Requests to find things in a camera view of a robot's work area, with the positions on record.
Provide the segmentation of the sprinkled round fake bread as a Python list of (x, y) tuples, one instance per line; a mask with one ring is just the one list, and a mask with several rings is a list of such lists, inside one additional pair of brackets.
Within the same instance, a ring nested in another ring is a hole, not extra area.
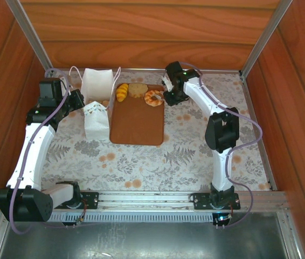
[(152, 107), (160, 106), (164, 103), (164, 97), (159, 90), (150, 90), (145, 93), (144, 101), (146, 104)]

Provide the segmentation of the white paper bag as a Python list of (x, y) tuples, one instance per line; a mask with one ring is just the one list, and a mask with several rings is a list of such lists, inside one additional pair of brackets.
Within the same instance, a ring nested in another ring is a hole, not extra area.
[[(116, 81), (121, 73), (119, 67), (113, 70), (95, 70), (86, 68), (81, 79), (80, 92), (84, 96), (85, 106), (82, 108), (84, 114), (85, 136), (89, 140), (109, 140), (110, 125), (112, 122), (113, 108), (115, 104)], [(101, 102), (109, 101), (104, 107)]]

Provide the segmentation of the flat speckled fake bread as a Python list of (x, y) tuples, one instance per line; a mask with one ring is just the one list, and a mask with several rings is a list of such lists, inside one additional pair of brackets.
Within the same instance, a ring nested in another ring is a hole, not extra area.
[(144, 83), (130, 83), (128, 85), (128, 93), (132, 98), (142, 98), (147, 91), (148, 86)]

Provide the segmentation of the yellow striped fake bread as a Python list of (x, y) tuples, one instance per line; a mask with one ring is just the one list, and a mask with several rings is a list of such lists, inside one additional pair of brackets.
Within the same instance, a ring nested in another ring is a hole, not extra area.
[(121, 84), (117, 89), (116, 89), (116, 100), (118, 102), (123, 102), (128, 94), (128, 88), (129, 85), (126, 83)]

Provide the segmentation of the brown tray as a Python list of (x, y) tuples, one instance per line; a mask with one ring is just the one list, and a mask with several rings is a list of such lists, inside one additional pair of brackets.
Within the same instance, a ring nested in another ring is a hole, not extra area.
[(129, 95), (114, 100), (109, 139), (114, 144), (162, 144), (164, 139), (164, 104), (152, 107), (144, 98)]

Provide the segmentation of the floral table mat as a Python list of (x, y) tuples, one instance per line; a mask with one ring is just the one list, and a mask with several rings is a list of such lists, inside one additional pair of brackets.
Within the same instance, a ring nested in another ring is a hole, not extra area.
[[(225, 105), (249, 117), (238, 74), (203, 74), (203, 82)], [(159, 146), (116, 145), (88, 139), (82, 110), (58, 125), (44, 162), (42, 189), (59, 181), (77, 181), (93, 190), (210, 190), (213, 157), (204, 134), (207, 117), (192, 101), (164, 110), (164, 139)], [(258, 145), (234, 152), (231, 179), (251, 190), (269, 190)]]

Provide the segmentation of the small lit controller board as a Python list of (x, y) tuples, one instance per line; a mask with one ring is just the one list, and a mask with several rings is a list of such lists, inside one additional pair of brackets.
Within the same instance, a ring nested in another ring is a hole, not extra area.
[(229, 224), (232, 215), (230, 213), (213, 213), (213, 225), (223, 227)]

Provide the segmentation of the aluminium frame post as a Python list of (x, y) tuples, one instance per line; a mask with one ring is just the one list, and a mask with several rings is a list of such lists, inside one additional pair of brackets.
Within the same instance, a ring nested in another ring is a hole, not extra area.
[(283, 16), (287, 12), (288, 8), (290, 7), (293, 0), (280, 0), (279, 4), (277, 5), (276, 10), (273, 12), (269, 22), (267, 23), (266, 27), (264, 28), (261, 36), (258, 38), (255, 46), (253, 47), (251, 53), (249, 54), (242, 70), (241, 76), (246, 79), (248, 74), (250, 73), (253, 65), (259, 58), (261, 52), (263, 51), (264, 47), (268, 43), (270, 37), (274, 33), (275, 29), (278, 27), (278, 24), (282, 20)]
[(53, 67), (48, 54), (43, 47), (40, 38), (38, 37), (24, 7), (22, 6), (20, 0), (5, 0), (8, 7), (10, 8), (13, 16), (15, 17), (17, 23), (22, 29), (25, 37), (30, 43), (33, 51), (35, 52), (37, 58), (42, 64), (45, 70)]

